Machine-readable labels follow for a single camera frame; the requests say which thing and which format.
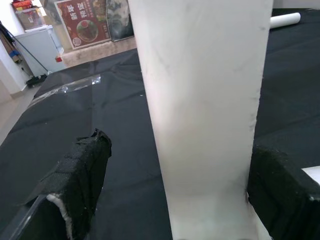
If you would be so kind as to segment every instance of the white paper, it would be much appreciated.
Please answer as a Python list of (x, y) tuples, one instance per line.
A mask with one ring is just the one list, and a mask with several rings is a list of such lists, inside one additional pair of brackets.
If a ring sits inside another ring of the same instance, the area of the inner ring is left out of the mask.
[(273, 16), (270, 19), (270, 29), (297, 24), (298, 22), (300, 22), (300, 19), (301, 15), (298, 12), (280, 16)]
[(320, 184), (320, 166), (313, 166), (302, 168), (302, 170), (309, 175), (314, 181)]

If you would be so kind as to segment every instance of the poster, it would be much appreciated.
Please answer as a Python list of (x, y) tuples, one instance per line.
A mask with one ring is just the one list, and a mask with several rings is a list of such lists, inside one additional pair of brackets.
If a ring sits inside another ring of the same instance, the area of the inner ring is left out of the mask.
[(54, 3), (73, 49), (110, 39), (105, 2), (62, 0)]

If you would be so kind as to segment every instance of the black fabric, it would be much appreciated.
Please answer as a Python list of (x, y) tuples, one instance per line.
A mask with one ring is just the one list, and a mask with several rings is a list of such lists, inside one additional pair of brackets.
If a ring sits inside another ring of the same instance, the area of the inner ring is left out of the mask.
[(269, 33), (254, 143), (306, 168), (320, 165), (320, 10), (300, 14)]
[(274, 240), (320, 238), (320, 11), (270, 31), (248, 180), (249, 201)]
[(99, 73), (100, 83), (29, 108), (0, 146), (1, 230), (72, 141), (99, 128), (112, 157), (88, 239), (172, 239), (137, 51), (51, 74), (37, 96)]
[[(301, 23), (270, 32), (255, 143), (310, 167), (320, 165), (320, 11), (301, 14)], [(172, 239), (137, 51), (53, 73), (37, 96), (94, 74), (101, 83), (28, 109), (0, 146), (0, 231), (70, 143), (99, 128), (112, 139), (112, 157), (87, 240)]]
[(247, 192), (274, 240), (320, 239), (320, 186), (285, 153), (253, 148)]
[(59, 208), (52, 202), (43, 199), (25, 225), (22, 225), (19, 232), (14, 232), (9, 237), (1, 240), (68, 240), (66, 223)]
[(104, 184), (111, 141), (100, 130), (72, 144), (54, 167), (37, 185), (27, 202), (39, 195), (59, 198), (72, 220), (72, 239), (81, 240), (89, 230), (91, 218)]

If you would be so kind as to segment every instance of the box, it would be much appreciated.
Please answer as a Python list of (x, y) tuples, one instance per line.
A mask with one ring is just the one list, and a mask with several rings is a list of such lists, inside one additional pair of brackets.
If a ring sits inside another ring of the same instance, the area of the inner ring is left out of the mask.
[(32, 2), (31, 2), (31, 0), (13, 2), (12, 6), (15, 8), (16, 11), (21, 11), (21, 10), (25, 10), (25, 9), (31, 8), (32, 7)]
[(292, 156), (254, 146), (247, 192), (272, 239), (320, 239), (320, 186)]
[(15, 14), (24, 30), (39, 28), (46, 25), (44, 17), (42, 16), (38, 7), (16, 11)]

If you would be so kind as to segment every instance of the black table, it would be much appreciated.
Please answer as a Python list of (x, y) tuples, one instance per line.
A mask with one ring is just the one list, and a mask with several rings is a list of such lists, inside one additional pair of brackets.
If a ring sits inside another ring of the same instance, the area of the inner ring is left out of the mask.
[[(254, 141), (304, 168), (320, 165), (320, 11), (300, 12), (301, 23), (270, 31)], [(112, 157), (87, 240), (172, 239), (137, 51), (53, 73), (35, 97), (93, 75), (100, 83), (30, 107), (0, 146), (0, 233), (71, 143), (98, 128)]]

